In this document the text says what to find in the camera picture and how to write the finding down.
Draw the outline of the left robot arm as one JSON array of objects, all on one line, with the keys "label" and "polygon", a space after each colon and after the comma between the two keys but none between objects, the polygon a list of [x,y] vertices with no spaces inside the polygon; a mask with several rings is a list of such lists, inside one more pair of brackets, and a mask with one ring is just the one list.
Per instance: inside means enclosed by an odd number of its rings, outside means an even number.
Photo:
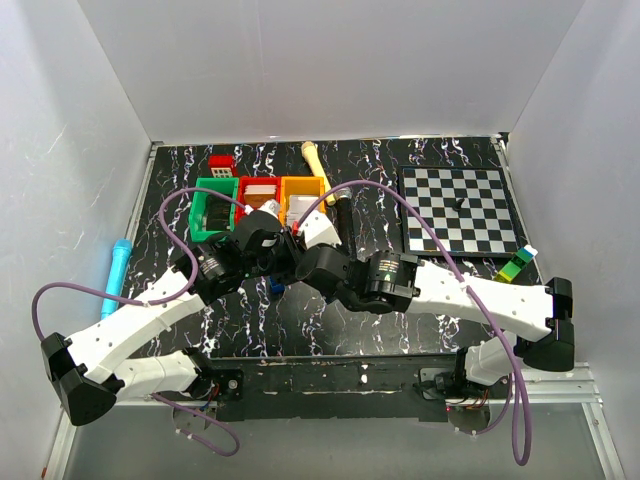
[{"label": "left robot arm", "polygon": [[133,353],[247,279],[293,279],[300,256],[291,230],[273,214],[255,210],[232,233],[213,234],[187,249],[134,304],[69,337],[46,337],[46,373],[71,423],[86,425],[119,401],[152,393],[208,396],[218,378],[196,349],[139,359]]}]

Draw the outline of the beige wooden microphone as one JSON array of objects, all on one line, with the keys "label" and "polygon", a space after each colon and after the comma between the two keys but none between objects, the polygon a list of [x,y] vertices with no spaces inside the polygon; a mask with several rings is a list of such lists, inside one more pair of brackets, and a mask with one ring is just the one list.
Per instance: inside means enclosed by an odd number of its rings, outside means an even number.
[{"label": "beige wooden microphone", "polygon": [[311,141],[303,142],[301,145],[301,154],[313,175],[323,180],[325,192],[329,192],[331,190],[331,184],[321,164],[316,144]]}]

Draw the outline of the light blue toy microphone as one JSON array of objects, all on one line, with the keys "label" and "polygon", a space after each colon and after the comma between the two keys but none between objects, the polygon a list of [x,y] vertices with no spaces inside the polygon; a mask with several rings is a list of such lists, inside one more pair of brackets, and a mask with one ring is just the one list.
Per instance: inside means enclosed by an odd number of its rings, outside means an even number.
[{"label": "light blue toy microphone", "polygon": [[[132,243],[128,239],[119,239],[112,249],[112,262],[107,280],[105,292],[112,296],[120,296],[132,253]],[[119,306],[119,302],[110,298],[103,300],[101,319],[104,320],[113,314]]]}]

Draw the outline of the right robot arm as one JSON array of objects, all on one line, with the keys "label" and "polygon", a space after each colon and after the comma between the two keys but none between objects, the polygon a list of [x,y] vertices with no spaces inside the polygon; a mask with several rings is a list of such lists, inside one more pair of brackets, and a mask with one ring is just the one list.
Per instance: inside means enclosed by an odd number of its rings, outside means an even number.
[{"label": "right robot arm", "polygon": [[575,362],[572,284],[520,286],[455,274],[416,256],[379,251],[353,260],[328,244],[312,247],[296,268],[297,281],[352,312],[430,313],[494,325],[494,337],[463,347],[455,367],[428,379],[431,395],[472,397],[520,365],[568,372]]}]

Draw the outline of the black object in green bin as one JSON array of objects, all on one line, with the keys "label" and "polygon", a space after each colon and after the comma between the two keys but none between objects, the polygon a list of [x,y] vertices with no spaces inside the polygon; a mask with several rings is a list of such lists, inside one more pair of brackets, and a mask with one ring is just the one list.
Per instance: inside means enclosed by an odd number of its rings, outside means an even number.
[{"label": "black object in green bin", "polygon": [[232,208],[234,203],[207,195],[202,217],[202,229],[208,232],[232,230]]}]

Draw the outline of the green plastic bin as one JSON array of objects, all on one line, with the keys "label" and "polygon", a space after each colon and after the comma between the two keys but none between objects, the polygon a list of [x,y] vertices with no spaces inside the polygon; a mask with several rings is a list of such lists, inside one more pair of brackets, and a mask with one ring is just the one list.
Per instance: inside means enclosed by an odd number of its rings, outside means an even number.
[{"label": "green plastic bin", "polygon": [[[235,177],[200,177],[197,187],[219,192],[236,199],[239,180]],[[236,205],[201,191],[193,194],[189,212],[190,237],[194,243],[204,242],[210,235],[231,232],[235,227]]]}]

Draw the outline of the black microphone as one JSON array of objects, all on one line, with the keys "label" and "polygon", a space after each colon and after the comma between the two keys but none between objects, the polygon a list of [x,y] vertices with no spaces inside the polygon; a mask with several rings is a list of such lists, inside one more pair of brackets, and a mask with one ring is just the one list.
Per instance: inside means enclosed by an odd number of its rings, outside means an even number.
[{"label": "black microphone", "polygon": [[338,235],[349,258],[356,260],[357,248],[352,213],[352,190],[350,187],[342,188],[334,193],[334,197]]}]

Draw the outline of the yellow plastic bin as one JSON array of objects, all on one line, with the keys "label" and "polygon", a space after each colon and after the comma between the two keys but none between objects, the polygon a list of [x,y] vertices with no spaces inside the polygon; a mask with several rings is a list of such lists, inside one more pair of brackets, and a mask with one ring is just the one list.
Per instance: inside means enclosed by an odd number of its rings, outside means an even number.
[{"label": "yellow plastic bin", "polygon": [[288,225],[287,215],[290,210],[291,196],[306,196],[318,198],[325,193],[322,177],[317,176],[283,176],[280,182],[280,212],[279,219],[283,225]]}]

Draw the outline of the white cards in yellow bin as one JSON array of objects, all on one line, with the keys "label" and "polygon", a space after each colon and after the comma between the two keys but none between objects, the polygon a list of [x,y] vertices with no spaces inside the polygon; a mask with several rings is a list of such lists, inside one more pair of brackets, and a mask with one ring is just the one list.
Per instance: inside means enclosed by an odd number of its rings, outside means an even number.
[{"label": "white cards in yellow bin", "polygon": [[297,221],[317,199],[312,195],[290,195],[286,220],[290,223]]}]

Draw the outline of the orange cards in red bin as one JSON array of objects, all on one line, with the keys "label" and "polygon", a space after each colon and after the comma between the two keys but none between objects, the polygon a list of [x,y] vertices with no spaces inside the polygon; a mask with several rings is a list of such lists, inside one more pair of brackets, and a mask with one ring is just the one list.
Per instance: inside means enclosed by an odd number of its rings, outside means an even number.
[{"label": "orange cards in red bin", "polygon": [[258,209],[269,199],[276,199],[277,186],[275,184],[248,184],[244,188],[244,203]]}]

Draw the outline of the black white chessboard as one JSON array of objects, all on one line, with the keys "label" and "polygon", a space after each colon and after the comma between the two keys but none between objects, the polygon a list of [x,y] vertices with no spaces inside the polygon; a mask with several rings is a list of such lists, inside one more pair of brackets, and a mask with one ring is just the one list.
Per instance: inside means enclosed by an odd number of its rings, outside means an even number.
[{"label": "black white chessboard", "polygon": [[400,166],[398,193],[452,256],[510,257],[522,246],[498,168]]}]

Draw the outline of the blue toy brick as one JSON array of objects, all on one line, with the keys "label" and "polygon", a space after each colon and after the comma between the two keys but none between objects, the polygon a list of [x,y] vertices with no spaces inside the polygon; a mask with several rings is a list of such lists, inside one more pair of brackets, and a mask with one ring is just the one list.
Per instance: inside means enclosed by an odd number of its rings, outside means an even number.
[{"label": "blue toy brick", "polygon": [[270,292],[271,292],[272,295],[279,296],[279,295],[282,295],[284,293],[285,286],[283,285],[283,283],[281,281],[278,281],[273,276],[270,276],[268,278],[268,280],[269,280]]}]

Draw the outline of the black chess piece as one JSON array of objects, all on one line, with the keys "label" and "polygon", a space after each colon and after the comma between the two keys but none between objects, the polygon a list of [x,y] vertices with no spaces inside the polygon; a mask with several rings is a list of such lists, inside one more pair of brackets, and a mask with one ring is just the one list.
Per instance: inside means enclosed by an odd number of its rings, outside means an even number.
[{"label": "black chess piece", "polygon": [[463,208],[464,202],[464,198],[457,199],[453,205],[453,210],[456,212],[460,212]]}]

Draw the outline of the yellow green brick stack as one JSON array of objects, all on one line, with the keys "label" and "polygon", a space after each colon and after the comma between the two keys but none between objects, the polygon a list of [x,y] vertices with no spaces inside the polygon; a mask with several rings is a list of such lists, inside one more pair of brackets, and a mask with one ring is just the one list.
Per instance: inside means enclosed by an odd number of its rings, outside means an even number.
[{"label": "yellow green brick stack", "polygon": [[514,256],[496,273],[493,280],[511,284],[515,278],[534,260],[538,250],[531,245],[520,248]]}]

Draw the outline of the red plastic bin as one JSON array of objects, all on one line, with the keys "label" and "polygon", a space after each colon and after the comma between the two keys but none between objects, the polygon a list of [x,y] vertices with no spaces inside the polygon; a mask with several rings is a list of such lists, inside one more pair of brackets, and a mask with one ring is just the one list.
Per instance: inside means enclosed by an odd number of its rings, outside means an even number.
[{"label": "red plastic bin", "polygon": [[252,209],[258,209],[268,200],[279,201],[279,177],[242,176],[238,181],[237,200]]}]

